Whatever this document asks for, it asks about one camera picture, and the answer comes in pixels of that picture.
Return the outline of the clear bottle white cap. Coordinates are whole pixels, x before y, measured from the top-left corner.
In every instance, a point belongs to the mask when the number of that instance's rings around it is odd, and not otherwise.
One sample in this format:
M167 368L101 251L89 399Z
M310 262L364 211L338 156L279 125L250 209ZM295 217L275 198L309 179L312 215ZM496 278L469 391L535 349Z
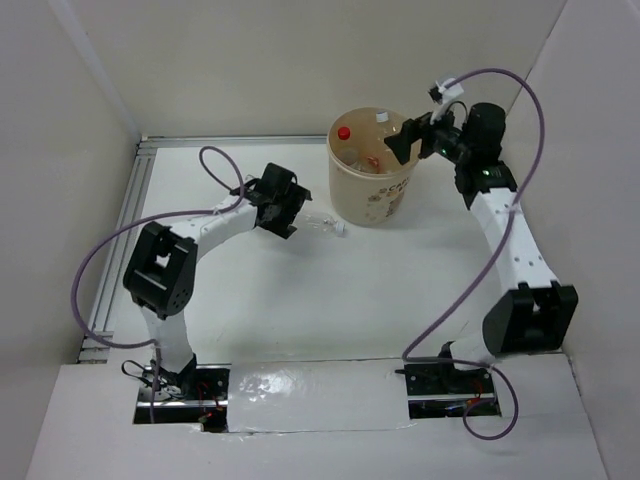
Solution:
M379 110L375 114L375 121L374 139L369 149L369 157L380 162L399 163L392 149L385 143L387 137L399 132L399 127L388 110Z

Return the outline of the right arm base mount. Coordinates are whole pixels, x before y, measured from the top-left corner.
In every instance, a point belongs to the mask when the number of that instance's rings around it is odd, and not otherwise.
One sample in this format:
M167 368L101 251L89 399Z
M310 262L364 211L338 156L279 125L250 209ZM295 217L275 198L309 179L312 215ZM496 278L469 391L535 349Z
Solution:
M405 364L395 374L404 378L411 419L500 416L490 374L485 369L458 370L453 364Z

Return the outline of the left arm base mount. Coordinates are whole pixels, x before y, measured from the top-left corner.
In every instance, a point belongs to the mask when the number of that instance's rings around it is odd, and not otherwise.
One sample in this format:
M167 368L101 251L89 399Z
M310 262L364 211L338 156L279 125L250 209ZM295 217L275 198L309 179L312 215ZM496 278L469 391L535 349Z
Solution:
M230 369L201 365L185 393L170 393L162 385L155 393L156 424L196 424L203 432L225 433Z

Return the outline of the crushed clear bottle blue-white cap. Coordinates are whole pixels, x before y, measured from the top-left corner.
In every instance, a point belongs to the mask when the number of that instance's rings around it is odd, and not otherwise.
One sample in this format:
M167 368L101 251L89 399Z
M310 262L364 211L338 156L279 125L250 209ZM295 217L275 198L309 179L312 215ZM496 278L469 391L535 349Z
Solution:
M344 238L346 226L327 213L302 212L294 221L294 226L305 232Z

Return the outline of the red cap red label bottle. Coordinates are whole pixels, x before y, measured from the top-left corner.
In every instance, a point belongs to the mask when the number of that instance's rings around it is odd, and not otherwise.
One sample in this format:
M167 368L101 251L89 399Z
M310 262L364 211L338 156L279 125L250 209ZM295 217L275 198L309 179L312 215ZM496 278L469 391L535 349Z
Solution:
M359 150L354 144L351 129L347 126L341 126L337 130L337 158L345 165L355 167L359 160Z

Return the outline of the red cola label bottle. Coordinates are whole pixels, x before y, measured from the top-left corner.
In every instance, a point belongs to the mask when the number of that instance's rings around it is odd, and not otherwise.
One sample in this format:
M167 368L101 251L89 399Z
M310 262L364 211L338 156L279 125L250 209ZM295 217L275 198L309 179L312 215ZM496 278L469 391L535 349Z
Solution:
M356 162L356 169L367 174L391 174L397 168L398 162L393 155L361 156Z

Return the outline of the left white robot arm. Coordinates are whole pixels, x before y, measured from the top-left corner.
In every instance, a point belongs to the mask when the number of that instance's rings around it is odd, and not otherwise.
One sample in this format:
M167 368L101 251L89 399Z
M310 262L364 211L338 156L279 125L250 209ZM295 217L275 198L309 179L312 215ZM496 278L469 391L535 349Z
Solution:
M289 238L311 192L296 175L269 163L259 178L230 191L211 213L189 214L172 225L147 223L126 268L123 284L159 346L152 366L160 388L176 399L197 387L197 358L187 336L184 310L195 289L198 262L225 241L256 228Z

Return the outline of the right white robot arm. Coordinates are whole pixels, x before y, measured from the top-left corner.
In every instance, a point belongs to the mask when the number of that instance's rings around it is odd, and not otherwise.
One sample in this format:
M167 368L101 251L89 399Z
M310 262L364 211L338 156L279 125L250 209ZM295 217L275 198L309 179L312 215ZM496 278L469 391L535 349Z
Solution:
M481 226L498 273L501 296L482 316L476 333L446 343L436 379L460 391L471 369L504 357L558 350L578 304L574 286L563 284L543 259L520 205L515 178L501 160L505 111L492 103L471 107L461 127L453 112L425 114L403 122L385 138L396 159L407 163L413 144L425 159L437 153L454 166L454 180L467 210Z

